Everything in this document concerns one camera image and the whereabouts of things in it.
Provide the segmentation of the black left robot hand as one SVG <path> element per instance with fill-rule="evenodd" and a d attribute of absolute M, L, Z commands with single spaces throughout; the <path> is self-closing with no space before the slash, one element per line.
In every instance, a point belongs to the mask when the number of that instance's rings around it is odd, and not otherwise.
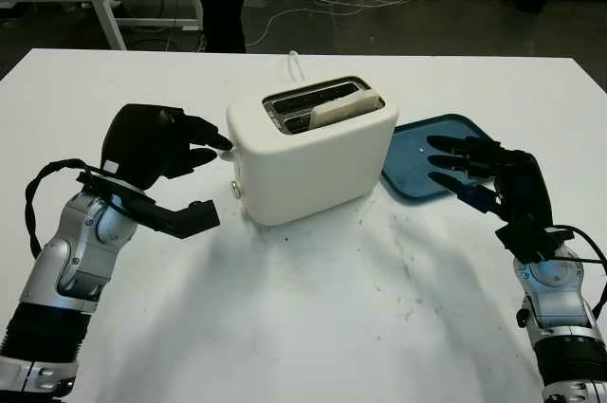
<path fill-rule="evenodd" d="M 101 147 L 101 169 L 146 191 L 160 177 L 191 174 L 232 143 L 214 124 L 181 108 L 127 104 L 114 117 Z"/>

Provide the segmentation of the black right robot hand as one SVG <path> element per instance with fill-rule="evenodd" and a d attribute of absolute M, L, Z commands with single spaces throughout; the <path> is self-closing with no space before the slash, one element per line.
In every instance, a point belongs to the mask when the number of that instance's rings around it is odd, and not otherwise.
<path fill-rule="evenodd" d="M 427 143 L 439 152 L 428 157 L 439 169 L 428 177 L 459 200 L 507 223 L 531 217 L 542 227 L 553 224 L 549 193 L 532 154 L 480 137 L 433 135 Z"/>

